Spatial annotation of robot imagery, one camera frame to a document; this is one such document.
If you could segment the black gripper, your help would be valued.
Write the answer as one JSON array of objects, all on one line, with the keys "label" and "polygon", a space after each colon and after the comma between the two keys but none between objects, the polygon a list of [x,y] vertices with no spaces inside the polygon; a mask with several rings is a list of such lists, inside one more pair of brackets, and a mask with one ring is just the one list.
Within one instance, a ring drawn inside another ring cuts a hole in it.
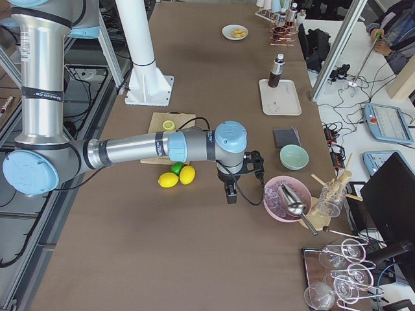
[{"label": "black gripper", "polygon": [[229,204],[237,203],[237,190],[235,189],[235,184],[240,177],[255,174],[261,185],[264,185],[264,159],[257,150],[245,152],[243,160],[236,167],[225,165],[219,160],[216,160],[216,163],[217,176],[224,183],[226,201]]}]

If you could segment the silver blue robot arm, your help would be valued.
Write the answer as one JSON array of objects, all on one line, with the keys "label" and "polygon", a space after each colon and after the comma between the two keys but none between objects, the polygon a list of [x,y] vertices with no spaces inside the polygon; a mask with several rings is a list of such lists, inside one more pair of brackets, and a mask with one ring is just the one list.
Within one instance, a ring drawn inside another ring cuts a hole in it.
[{"label": "silver blue robot arm", "polygon": [[97,1],[12,1],[20,29],[22,131],[3,161],[16,190],[38,195],[87,171],[118,163],[167,156],[174,162],[212,161],[228,203],[241,194],[238,179],[263,179],[263,158],[248,152],[242,124],[226,121],[215,130],[187,128],[122,139],[72,141],[64,136],[64,40],[97,38]]}]

